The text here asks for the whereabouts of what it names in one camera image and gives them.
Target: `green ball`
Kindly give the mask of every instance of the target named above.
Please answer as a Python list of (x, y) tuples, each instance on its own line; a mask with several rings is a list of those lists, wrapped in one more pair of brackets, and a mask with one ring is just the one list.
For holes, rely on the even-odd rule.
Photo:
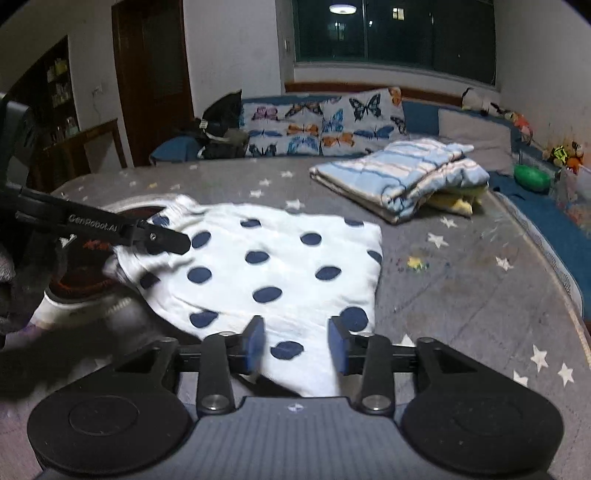
[(519, 185), (531, 192), (547, 193), (550, 189), (550, 176), (534, 167), (516, 165), (513, 177)]

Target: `dark brown round mat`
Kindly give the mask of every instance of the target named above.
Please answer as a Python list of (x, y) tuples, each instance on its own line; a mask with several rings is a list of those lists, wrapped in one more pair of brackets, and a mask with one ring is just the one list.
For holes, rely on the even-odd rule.
[[(148, 219), (163, 210), (161, 206), (133, 208), (120, 212), (130, 218)], [(117, 282), (103, 275), (111, 245), (100, 240), (76, 237), (66, 246), (68, 265), (61, 280), (52, 280), (46, 294), (59, 303), (80, 303), (109, 292)]]

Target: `window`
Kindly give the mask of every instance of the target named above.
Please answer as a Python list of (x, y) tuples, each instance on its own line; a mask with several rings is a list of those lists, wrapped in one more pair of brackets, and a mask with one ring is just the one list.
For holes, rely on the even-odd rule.
[(492, 0), (293, 2), (297, 60), (394, 64), (494, 84)]

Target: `wooden headboard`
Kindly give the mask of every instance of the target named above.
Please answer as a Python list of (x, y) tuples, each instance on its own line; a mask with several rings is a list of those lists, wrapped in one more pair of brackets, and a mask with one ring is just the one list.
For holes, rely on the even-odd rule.
[[(286, 93), (358, 93), (378, 88), (391, 87), (392, 85), (379, 85), (376, 83), (349, 83), (349, 82), (286, 82)], [(429, 92), (412, 87), (400, 87), (402, 97), (412, 100), (440, 103), (443, 105), (462, 106), (462, 97), (448, 93)]]

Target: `pink butterfly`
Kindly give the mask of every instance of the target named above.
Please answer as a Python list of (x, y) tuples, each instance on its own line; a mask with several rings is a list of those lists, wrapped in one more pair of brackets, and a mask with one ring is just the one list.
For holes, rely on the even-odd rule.
[(267, 108), (266, 106), (260, 106), (256, 108), (255, 114), (252, 116), (253, 120), (276, 120), (279, 121), (277, 118), (277, 108), (274, 106)]

